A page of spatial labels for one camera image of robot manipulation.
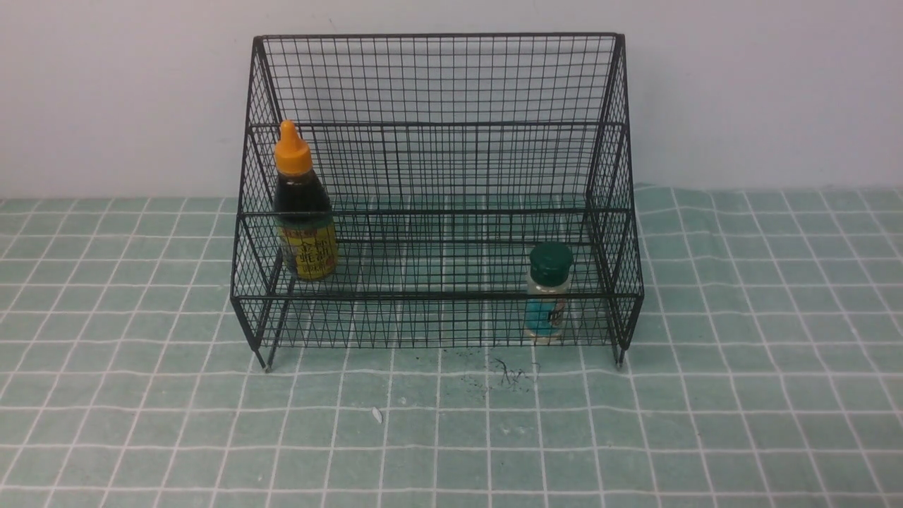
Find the table surface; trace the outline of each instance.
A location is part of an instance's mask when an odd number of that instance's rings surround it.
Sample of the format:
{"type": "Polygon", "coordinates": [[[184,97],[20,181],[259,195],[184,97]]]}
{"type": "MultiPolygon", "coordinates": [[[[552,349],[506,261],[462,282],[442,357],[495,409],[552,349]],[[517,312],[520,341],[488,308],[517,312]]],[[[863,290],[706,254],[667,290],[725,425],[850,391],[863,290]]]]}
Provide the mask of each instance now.
{"type": "Polygon", "coordinates": [[[620,371],[517,347],[271,374],[228,306],[235,200],[0,201],[0,506],[903,506],[903,194],[636,196],[620,371]]]}

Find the orange bottle cap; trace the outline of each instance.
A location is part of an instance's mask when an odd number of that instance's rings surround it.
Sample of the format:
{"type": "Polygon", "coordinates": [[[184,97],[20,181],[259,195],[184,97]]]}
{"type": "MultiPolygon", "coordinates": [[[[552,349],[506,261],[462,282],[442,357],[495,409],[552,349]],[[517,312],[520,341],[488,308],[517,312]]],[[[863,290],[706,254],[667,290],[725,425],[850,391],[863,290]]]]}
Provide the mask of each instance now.
{"type": "Polygon", "coordinates": [[[305,174],[313,169],[311,147],[298,136],[292,120],[283,120],[279,126],[279,142],[273,150],[276,169],[288,176],[305,174]]]}

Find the bottle label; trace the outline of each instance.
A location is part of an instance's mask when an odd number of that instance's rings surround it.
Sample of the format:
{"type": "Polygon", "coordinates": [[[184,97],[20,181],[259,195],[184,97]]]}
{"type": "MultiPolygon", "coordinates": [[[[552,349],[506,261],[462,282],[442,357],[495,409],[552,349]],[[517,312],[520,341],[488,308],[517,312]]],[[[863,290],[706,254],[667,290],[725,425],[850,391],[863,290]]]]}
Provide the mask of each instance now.
{"type": "Polygon", "coordinates": [[[299,278],[323,278],[336,269],[339,246],[332,219],[302,227],[284,225],[279,228],[279,233],[283,238],[283,245],[294,258],[299,278]]]}
{"type": "Polygon", "coordinates": [[[526,301],[525,329],[536,336],[561,334],[564,321],[564,300],[531,298],[526,301]]]}

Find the black wire rack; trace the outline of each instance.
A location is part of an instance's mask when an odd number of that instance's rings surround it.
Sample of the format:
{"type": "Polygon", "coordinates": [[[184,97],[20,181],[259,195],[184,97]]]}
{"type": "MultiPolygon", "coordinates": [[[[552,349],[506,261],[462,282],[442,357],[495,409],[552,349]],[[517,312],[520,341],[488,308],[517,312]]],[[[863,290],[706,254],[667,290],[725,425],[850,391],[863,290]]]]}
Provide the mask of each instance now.
{"type": "Polygon", "coordinates": [[[527,255],[550,240],[574,256],[551,344],[621,364],[643,301],[627,91],[615,33],[256,37],[231,302],[261,366],[279,346],[531,344],[527,255]],[[276,232],[284,119],[332,199],[318,282],[276,232]]]}

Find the blue label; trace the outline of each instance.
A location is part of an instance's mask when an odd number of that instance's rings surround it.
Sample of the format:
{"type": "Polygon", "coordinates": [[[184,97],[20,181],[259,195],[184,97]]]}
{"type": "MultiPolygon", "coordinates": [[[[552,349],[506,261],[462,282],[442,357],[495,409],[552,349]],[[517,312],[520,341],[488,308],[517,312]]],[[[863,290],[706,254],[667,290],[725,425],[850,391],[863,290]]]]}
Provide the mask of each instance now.
{"type": "Polygon", "coordinates": [[[562,331],[564,300],[532,298],[526,301],[524,327],[537,336],[558,335],[562,331]]]}

